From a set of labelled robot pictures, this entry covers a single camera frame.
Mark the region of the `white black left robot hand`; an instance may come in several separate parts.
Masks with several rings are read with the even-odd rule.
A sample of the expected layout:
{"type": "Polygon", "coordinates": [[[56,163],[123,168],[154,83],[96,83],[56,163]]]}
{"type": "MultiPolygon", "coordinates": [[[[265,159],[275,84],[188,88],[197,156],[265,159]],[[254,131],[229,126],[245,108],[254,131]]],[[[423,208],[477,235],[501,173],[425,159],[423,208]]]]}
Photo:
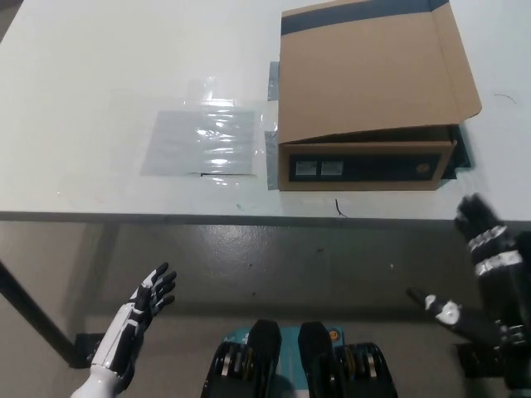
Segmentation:
{"type": "Polygon", "coordinates": [[[120,378],[134,370],[144,334],[163,308],[173,303],[177,273],[164,262],[140,283],[114,316],[92,358],[120,378]]]}

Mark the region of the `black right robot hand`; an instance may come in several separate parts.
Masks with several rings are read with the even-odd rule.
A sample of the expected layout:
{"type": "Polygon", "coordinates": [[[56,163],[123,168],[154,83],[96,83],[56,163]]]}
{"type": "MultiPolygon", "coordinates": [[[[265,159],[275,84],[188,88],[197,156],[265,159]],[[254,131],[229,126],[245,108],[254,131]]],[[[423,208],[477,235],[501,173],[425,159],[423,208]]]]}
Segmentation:
{"type": "Polygon", "coordinates": [[[517,236],[479,194],[465,196],[455,215],[465,239],[482,309],[410,287],[407,295],[442,327],[487,347],[530,345],[530,264],[517,236]]]}

